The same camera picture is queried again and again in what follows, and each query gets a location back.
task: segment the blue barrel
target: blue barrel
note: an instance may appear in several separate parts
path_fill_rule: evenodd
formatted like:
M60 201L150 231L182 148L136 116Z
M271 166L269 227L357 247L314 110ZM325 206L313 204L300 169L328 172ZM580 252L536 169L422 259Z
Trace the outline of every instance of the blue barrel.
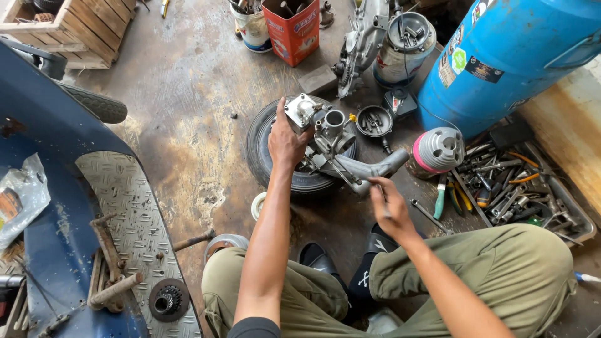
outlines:
M599 0L477 0L418 93L418 120L473 137L599 52Z

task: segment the scooter wheel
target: scooter wheel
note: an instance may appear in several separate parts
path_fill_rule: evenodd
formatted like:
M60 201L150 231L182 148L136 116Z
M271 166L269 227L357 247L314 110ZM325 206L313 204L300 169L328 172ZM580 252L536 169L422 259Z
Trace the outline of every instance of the scooter wheel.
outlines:
M286 100L292 101L295 97L297 95L287 96ZM328 101L319 97L310 97L315 102L330 105ZM278 102L279 100L271 102L257 114L246 136L246 160L248 167L257 181L266 188L269 185L269 176L273 167L271 155L269 154L269 149L267 149L267 138L271 132L271 124L276 115ZM352 131L350 125L347 126L347 131ZM357 152L358 146L356 143L353 143L342 155L355 159ZM291 196L295 199L321 197L338 190L342 184L344 184L343 180L327 174L319 172L309 174L309 172L294 171L292 175Z

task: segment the grey block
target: grey block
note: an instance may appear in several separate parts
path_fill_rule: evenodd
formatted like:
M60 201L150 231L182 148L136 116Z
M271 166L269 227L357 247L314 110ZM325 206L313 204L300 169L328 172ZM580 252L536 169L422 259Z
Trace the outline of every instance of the grey block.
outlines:
M316 95L326 90L338 87L336 74L326 64L298 79L303 93Z

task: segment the man's left hand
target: man's left hand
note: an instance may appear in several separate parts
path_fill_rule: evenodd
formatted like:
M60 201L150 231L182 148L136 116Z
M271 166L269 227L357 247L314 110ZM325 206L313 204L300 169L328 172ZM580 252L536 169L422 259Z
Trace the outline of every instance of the man's left hand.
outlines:
M284 112L286 98L282 97L278 104L276 120L272 125L267 148L273 160L273 167L279 167L283 170L293 171L298 162L305 156L307 143L315 134L313 127L306 130L302 135L297 135L290 124Z

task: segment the knee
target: knee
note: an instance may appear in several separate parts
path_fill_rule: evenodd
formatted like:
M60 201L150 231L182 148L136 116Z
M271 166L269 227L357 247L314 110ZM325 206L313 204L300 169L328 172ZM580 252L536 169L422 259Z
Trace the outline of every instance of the knee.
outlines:
M517 251L546 274L564 277L573 270L570 249L556 234L531 225L515 224Z
M204 267L201 287L203 294L220 294L226 290L238 291L242 263L246 250L240 248L227 248L218 251L209 258Z

